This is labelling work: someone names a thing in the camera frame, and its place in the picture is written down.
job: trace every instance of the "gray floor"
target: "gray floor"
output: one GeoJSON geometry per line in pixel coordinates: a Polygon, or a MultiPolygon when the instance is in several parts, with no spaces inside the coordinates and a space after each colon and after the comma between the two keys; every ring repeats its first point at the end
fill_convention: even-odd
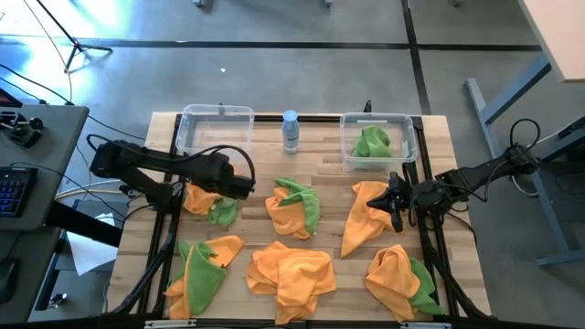
{"type": "MultiPolygon", "coordinates": [[[[62,23],[69,21],[71,32],[80,37],[407,42],[399,0],[335,0],[330,11],[318,0],[216,0],[205,11],[188,0],[70,3],[59,9],[48,1],[62,23]]],[[[537,43],[513,0],[463,0],[458,9],[448,0],[410,0],[410,8],[420,43],[537,43]]],[[[18,28],[27,13],[21,9],[14,9],[19,19],[6,14],[0,33],[42,33],[31,27],[34,21],[18,28]]],[[[58,31],[51,28],[51,34],[58,31]]],[[[448,117],[459,165],[489,158],[463,81],[477,78],[490,100],[536,54],[421,51],[431,112],[448,117]]],[[[87,55],[77,56],[73,65],[81,67],[71,75],[74,102],[90,107],[96,118],[142,136],[153,111],[181,111],[190,103],[223,102],[255,111],[343,112],[360,110],[371,99],[374,111],[420,114],[407,50],[116,48],[106,58],[95,51],[87,55]]],[[[69,94],[59,59],[46,40],[28,47],[0,46],[0,62],[69,94]]],[[[4,72],[2,76],[15,81],[4,72]]],[[[55,101],[42,90],[27,89],[55,101]]],[[[498,136],[505,143],[510,124],[522,117],[539,121],[543,135],[555,132],[582,115],[584,91],[585,85],[560,85],[549,74],[500,118],[498,136]]],[[[121,137],[94,122],[86,125],[87,133],[121,137]]],[[[532,133],[524,129],[517,139],[529,143],[532,133]]],[[[91,158],[84,140],[80,147],[91,158]]],[[[68,174],[87,183],[78,154],[68,174]]],[[[505,181],[490,190],[488,204],[472,201],[470,209],[493,313],[510,321],[583,327],[585,264],[539,270],[535,259],[556,248],[538,200],[522,196],[505,181]]]]}

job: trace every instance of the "butcher block tabletop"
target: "butcher block tabletop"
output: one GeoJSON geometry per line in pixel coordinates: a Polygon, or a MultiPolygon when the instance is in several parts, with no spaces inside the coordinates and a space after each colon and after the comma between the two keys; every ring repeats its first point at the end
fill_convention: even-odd
{"type": "MultiPolygon", "coordinates": [[[[145,146],[168,152],[176,115],[174,112],[153,113],[145,146]]],[[[257,120],[261,116],[262,113],[256,113],[257,120]]],[[[422,121],[433,174],[456,168],[446,117],[422,116],[422,121]]],[[[367,267],[378,250],[395,244],[401,244],[410,257],[422,260],[418,229],[410,227],[404,216],[405,234],[399,235],[386,230],[379,237],[366,241],[348,256],[340,258],[347,215],[356,198],[352,185],[366,180],[387,182],[388,172],[345,171],[341,158],[338,122],[301,122],[299,151],[293,155],[285,154],[282,150],[281,125],[280,122],[254,123],[250,156],[256,168],[257,183],[255,192],[240,203],[241,211],[232,225],[224,228],[209,223],[206,216],[193,215],[185,210],[181,213],[177,239],[193,244],[236,235],[246,241],[244,249],[229,264],[228,276],[213,302],[197,318],[273,319],[276,309],[274,296],[250,293],[245,278],[252,252],[264,249],[278,240],[289,248],[324,251],[333,260],[337,290],[319,297],[313,319],[394,320],[392,313],[366,290],[364,279],[367,267]],[[282,176],[292,177],[296,182],[315,189],[319,196],[321,220],[317,233],[308,240],[280,236],[274,231],[264,201],[272,196],[274,179],[282,176]]],[[[238,173],[246,175],[246,165],[236,164],[235,167],[238,173]]],[[[162,173],[145,172],[155,180],[163,180],[162,173]]],[[[129,211],[145,205],[145,202],[144,198],[133,201],[129,211]]],[[[469,221],[466,212],[458,215],[469,221]]],[[[108,290],[110,310],[120,304],[144,273],[154,218],[154,211],[142,209],[125,223],[108,290]]],[[[170,215],[165,219],[161,244],[165,239],[169,222],[170,215]]],[[[454,278],[481,311],[490,313],[472,232],[463,223],[449,216],[445,217],[443,230],[454,278]]],[[[178,252],[175,251],[170,278],[175,276],[180,263],[178,252]]],[[[160,270],[153,279],[148,311],[154,306],[159,274],[160,270]]],[[[438,272],[435,272],[435,275],[441,306],[447,312],[444,284],[438,272]]],[[[420,319],[425,318],[423,315],[418,316],[420,319]]]]}

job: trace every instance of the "black clamp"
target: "black clamp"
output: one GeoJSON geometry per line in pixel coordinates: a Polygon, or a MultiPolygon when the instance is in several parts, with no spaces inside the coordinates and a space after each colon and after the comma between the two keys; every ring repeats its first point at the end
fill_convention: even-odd
{"type": "Polygon", "coordinates": [[[5,131],[8,139],[17,145],[32,147],[43,135],[42,129],[43,121],[39,118],[27,121],[24,115],[16,111],[0,112],[0,131],[5,131]]]}

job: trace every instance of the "green towel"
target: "green towel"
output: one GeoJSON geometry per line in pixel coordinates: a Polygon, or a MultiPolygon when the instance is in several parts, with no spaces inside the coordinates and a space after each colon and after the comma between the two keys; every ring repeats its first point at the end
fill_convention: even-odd
{"type": "Polygon", "coordinates": [[[354,152],[355,157],[391,157],[389,149],[390,138],[378,126],[371,125],[362,129],[362,135],[357,139],[354,152]]]}
{"type": "Polygon", "coordinates": [[[432,278],[429,271],[427,271],[427,268],[425,268],[421,262],[413,258],[410,258],[410,267],[412,268],[414,275],[420,280],[420,287],[417,290],[417,293],[409,298],[410,306],[416,307],[417,310],[423,313],[442,315],[442,308],[430,297],[435,291],[435,286],[432,284],[432,278]]]}
{"type": "Polygon", "coordinates": [[[220,197],[209,210],[209,222],[221,226],[229,226],[238,216],[238,200],[231,197],[220,197]]]}
{"type": "Polygon", "coordinates": [[[276,178],[276,184],[289,189],[289,195],[281,200],[278,206],[288,206],[303,201],[304,228],[307,232],[314,234],[321,217],[317,192],[312,188],[295,183],[291,178],[276,178]]]}
{"type": "MultiPolygon", "coordinates": [[[[186,259],[191,249],[191,246],[184,241],[178,241],[176,246],[181,256],[181,268],[167,287],[185,275],[186,259]]],[[[226,278],[226,270],[209,261],[209,257],[214,255],[213,249],[205,242],[198,242],[191,255],[189,278],[184,284],[188,285],[189,306],[193,315],[199,315],[205,311],[219,286],[226,278]]]]}

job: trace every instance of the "water bottle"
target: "water bottle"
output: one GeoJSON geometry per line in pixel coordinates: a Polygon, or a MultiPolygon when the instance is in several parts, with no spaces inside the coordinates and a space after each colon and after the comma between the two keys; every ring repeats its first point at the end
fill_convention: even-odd
{"type": "Polygon", "coordinates": [[[287,110],[282,118],[282,143],[284,152],[295,154],[299,148],[299,114],[295,110],[287,110]]]}

